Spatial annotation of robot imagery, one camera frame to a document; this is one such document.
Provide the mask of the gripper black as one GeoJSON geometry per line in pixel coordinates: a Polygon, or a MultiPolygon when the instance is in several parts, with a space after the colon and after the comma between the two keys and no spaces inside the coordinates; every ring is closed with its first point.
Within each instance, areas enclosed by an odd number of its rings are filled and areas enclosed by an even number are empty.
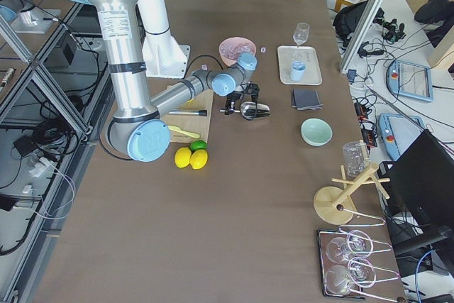
{"type": "Polygon", "coordinates": [[[240,89],[231,92],[230,97],[227,98],[224,114],[234,114],[236,112],[236,102],[242,99],[245,95],[251,96],[252,102],[258,103],[259,92],[260,88],[256,83],[249,82],[247,84],[241,84],[240,89]]]}

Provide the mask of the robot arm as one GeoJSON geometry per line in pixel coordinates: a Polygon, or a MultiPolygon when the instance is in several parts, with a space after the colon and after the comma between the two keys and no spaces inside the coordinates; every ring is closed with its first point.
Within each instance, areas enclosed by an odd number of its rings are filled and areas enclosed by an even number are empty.
{"type": "Polygon", "coordinates": [[[151,97],[147,78],[187,61],[170,34],[164,0],[71,0],[95,6],[106,47],[117,111],[106,139],[131,159],[158,159],[170,144],[161,116],[207,89],[227,96],[248,83],[257,59],[242,53],[224,71],[198,70],[151,97]]]}

